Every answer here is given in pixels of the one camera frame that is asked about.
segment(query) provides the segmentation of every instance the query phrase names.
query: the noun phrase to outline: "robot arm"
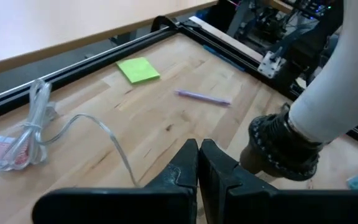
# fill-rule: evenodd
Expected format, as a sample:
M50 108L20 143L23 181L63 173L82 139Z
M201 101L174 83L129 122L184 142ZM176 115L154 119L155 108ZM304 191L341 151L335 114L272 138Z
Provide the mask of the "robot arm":
M345 1L338 45L289 111L250 124L241 165L252 173L306 180L324 144L358 125L358 1Z

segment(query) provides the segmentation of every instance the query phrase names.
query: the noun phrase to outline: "cord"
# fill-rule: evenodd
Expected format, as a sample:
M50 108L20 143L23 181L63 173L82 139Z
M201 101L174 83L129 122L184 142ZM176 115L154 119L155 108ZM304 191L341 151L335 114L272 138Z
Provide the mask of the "cord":
M254 0L254 14L255 14L255 17L257 18L258 17L258 5L257 5L257 1Z
M0 170L22 170L29 164L39 164L47 159L47 147L49 144L57 141L68 130L68 128L80 117L89 118L100 126L105 132L109 134L111 141L114 143L118 153L120 154L122 161L126 169L129 172L131 180L136 187L139 187L135 180L131 166L128 159L122 150L122 147L117 141L117 138L113 132L100 120L88 115L77 114L69 122L67 122L60 132L53 138L43 141L41 132L48 123L56 117L54 103L48 103L50 90L52 86L50 83L44 82L41 79L35 80L30 87L30 110L27 121L22 124L23 132L16 138L7 148L7 150L0 157ZM28 158L25 162L17 164L16 160L22 154L22 148L28 143Z

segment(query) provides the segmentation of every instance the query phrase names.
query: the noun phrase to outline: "wooden table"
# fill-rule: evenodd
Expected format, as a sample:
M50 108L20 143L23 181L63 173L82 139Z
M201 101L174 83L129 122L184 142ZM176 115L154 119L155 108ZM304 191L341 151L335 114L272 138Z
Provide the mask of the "wooden table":
M3 0L0 72L177 16L217 0Z
M292 6L285 4L281 0L267 0L267 1L270 6L272 6L275 9L278 9L286 14L289 14L293 9Z
M203 21L192 19L249 55L262 58ZM146 57L161 79L130 85L112 64L75 81L52 93L60 117L45 129L44 136L55 135L77 113L92 114L115 132L141 185L154 178L188 138L199 144L212 138L238 159L248 143L250 121L276 112L289 101L181 34L129 58L133 57ZM232 106L181 98L174 94L179 88L231 100ZM0 134L17 133L12 127L23 122L27 113L26 105L0 117ZM0 224L30 223L35 201L53 189L133 187L114 145L91 121L75 123L65 137L49 147L49 155L44 166L0 173ZM280 189L345 189L346 179L356 174L358 142L342 136L325 147L317 174L310 180L259 176ZM201 197L198 206L198 223L206 223Z

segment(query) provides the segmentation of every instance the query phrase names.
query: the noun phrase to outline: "green sticky note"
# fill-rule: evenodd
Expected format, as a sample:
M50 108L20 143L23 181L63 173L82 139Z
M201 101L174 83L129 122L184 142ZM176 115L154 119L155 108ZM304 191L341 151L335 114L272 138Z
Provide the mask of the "green sticky note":
M144 57L123 60L117 64L132 84L160 77L158 71Z

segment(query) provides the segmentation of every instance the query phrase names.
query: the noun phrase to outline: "pen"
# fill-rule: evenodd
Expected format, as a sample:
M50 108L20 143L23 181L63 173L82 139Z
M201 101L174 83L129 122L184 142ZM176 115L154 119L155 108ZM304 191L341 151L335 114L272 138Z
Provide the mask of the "pen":
M222 100L222 99L215 98L212 96L205 96L205 95L202 95L199 93L192 93L192 92L186 91L186 90L177 90L176 93L179 96L187 96L187 97L191 97L191 98L198 99L198 100L216 103L216 104L222 105L222 106L229 106L231 104L230 101L227 101L227 100Z

